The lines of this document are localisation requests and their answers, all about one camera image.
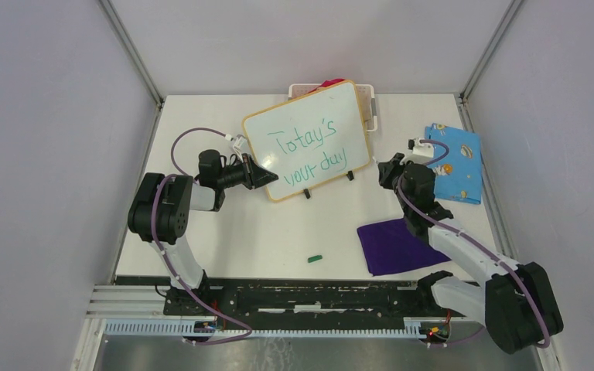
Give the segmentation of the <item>yellow-framed whiteboard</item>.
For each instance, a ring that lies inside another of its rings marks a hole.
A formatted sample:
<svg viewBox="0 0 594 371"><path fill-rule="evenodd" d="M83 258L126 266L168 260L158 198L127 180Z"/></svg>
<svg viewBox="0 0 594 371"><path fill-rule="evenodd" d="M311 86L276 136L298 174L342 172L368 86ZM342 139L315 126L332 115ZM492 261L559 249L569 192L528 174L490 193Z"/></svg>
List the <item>yellow-framed whiteboard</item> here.
<svg viewBox="0 0 594 371"><path fill-rule="evenodd" d="M254 161L278 176L273 202L314 189L371 162L356 84L324 87L248 115L241 122Z"/></svg>

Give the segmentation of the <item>green marker cap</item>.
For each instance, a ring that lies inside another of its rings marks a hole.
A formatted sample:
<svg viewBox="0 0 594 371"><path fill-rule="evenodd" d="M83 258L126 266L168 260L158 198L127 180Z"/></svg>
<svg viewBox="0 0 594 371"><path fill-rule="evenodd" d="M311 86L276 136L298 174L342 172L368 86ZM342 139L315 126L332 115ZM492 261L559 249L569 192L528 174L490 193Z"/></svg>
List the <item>green marker cap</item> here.
<svg viewBox="0 0 594 371"><path fill-rule="evenodd" d="M312 263L315 263L316 261L319 261L319 260L322 260L322 259L323 259L323 256L320 255L320 254L318 254L318 255L314 255L314 256L309 257L307 259L307 262L309 264L312 264Z"/></svg>

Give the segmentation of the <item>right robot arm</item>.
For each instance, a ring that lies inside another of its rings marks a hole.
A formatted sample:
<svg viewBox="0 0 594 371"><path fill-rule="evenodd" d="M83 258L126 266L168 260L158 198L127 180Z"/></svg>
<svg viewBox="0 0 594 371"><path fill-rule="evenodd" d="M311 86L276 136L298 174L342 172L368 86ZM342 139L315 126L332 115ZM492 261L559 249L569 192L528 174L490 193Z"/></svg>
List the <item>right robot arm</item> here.
<svg viewBox="0 0 594 371"><path fill-rule="evenodd" d="M445 255L473 279L468 283L448 271L418 281L415 303L425 315L450 309L481 324L493 342L513 354L529 346L545 349L564 329L547 271L535 262L522 264L484 246L435 200L436 175L402 153L380 162L378 183L398 198L407 231Z"/></svg>

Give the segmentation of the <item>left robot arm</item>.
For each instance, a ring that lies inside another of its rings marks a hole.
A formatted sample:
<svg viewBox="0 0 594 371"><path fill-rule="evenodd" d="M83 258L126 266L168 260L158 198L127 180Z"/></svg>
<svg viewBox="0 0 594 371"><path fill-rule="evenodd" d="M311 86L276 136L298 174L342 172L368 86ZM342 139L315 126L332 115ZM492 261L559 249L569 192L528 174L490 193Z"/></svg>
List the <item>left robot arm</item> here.
<svg viewBox="0 0 594 371"><path fill-rule="evenodd" d="M191 211L218 212L225 191L235 186L260 189L278 175L254 162L247 153L228 161L214 149L198 157L199 174L148 172L138 186L128 211L128 229L159 255L170 275L170 284L184 290L182 303L194 315L212 305L209 279L197 262L186 237Z"/></svg>

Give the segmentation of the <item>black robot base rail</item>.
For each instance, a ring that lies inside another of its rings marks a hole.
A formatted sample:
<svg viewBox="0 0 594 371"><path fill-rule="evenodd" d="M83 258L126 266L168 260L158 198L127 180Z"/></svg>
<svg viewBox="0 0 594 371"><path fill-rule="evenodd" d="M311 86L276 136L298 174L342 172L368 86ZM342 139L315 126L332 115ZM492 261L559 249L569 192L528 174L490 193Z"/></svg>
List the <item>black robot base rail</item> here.
<svg viewBox="0 0 594 371"><path fill-rule="evenodd" d="M414 281L211 278L206 304L261 330L402 329L404 318L458 318Z"/></svg>

